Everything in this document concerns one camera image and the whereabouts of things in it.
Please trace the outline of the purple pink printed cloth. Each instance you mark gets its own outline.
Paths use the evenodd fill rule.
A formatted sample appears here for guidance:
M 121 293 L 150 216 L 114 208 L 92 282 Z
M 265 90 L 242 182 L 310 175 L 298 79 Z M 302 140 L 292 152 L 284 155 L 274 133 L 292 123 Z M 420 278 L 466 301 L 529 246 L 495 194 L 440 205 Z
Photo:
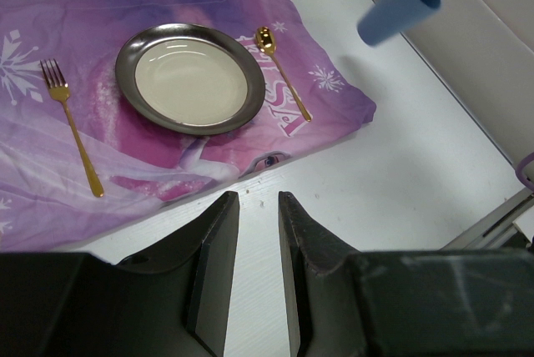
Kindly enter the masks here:
M 251 52 L 266 94 L 250 123 L 196 138 L 150 122 L 128 103 L 114 77 L 118 52 L 164 23 L 216 28 Z M 256 45 L 263 26 L 310 122 Z M 93 196 L 63 107 L 48 93 L 39 62 L 53 58 L 102 198 Z M 290 0 L 1 0 L 1 248 L 42 251 L 89 239 L 167 201 L 328 145 L 370 123 L 375 111 Z

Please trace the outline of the gold spoon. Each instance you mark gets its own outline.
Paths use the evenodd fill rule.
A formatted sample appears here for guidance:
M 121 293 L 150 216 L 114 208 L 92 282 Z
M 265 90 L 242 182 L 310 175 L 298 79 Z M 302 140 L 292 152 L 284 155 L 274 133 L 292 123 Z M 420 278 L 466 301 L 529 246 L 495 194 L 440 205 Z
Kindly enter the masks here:
M 312 120 L 312 116 L 310 115 L 308 109 L 302 103 L 302 101 L 300 99 L 300 96 L 295 91 L 291 81 L 287 77 L 284 69 L 282 68 L 282 66 L 280 65 L 280 62 L 278 61 L 278 59 L 275 56 L 275 52 L 276 52 L 277 47 L 276 47 L 275 36 L 272 33 L 272 31 L 266 26 L 260 27 L 260 28 L 258 28 L 256 30 L 256 32 L 254 34 L 254 39 L 255 39 L 256 45 L 258 46 L 259 50 L 262 53 L 264 53 L 267 56 L 269 56 L 271 58 L 271 60 L 274 62 L 275 66 L 279 69 L 280 75 L 282 76 L 282 78 L 284 79 L 285 83 L 287 84 L 287 86 L 288 86 L 288 88 L 289 88 L 289 90 L 291 92 L 291 95 L 292 95 L 295 103 L 297 104 L 297 107 L 299 108 L 299 110 L 301 112 L 301 115 L 303 116 L 303 118 L 304 118 L 304 120 L 306 122 L 310 122 Z

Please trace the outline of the round metal plate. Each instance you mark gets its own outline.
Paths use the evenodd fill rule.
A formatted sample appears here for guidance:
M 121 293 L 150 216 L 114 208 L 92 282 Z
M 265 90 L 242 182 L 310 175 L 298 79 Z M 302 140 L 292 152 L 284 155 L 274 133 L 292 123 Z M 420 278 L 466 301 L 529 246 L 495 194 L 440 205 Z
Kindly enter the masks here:
M 138 113 L 177 133 L 231 132 L 264 103 L 264 75 L 251 52 L 200 25 L 143 30 L 122 46 L 114 72 L 118 89 Z

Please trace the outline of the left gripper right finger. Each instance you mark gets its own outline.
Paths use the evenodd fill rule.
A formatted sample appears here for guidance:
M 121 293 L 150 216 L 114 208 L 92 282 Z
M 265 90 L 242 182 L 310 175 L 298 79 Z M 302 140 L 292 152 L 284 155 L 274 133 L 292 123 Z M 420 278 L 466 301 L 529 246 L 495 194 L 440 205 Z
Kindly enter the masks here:
M 293 356 L 530 356 L 533 255 L 360 252 L 279 195 Z

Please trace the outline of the gold fork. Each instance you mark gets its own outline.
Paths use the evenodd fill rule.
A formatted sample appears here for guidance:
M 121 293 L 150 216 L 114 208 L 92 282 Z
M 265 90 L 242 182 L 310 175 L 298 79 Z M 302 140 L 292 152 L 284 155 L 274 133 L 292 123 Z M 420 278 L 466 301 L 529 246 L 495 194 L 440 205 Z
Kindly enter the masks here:
M 104 196 L 103 185 L 101 184 L 90 157 L 88 156 L 88 153 L 83 145 L 76 124 L 73 120 L 73 116 L 68 107 L 68 100 L 71 96 L 68 82 L 63 76 L 63 73 L 55 58 L 41 60 L 39 62 L 39 66 L 42 70 L 43 78 L 51 99 L 59 102 L 63 107 L 63 111 L 68 120 L 68 125 L 72 130 L 74 141 L 78 147 L 91 192 L 95 198 L 102 198 Z

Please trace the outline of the blue plastic cup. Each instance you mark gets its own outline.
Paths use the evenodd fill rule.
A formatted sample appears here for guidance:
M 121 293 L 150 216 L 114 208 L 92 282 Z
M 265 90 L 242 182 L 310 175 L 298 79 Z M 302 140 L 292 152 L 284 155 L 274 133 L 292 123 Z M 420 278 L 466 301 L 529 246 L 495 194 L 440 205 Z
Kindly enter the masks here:
M 360 39 L 369 46 L 413 28 L 436 13 L 441 0 L 378 0 L 357 23 Z

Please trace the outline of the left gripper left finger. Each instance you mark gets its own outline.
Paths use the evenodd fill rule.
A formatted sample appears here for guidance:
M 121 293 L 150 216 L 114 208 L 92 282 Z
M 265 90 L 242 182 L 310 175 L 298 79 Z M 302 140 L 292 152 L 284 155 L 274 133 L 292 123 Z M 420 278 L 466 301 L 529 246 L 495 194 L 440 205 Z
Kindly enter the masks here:
M 239 196 L 117 264 L 89 253 L 1 256 L 4 356 L 221 356 Z

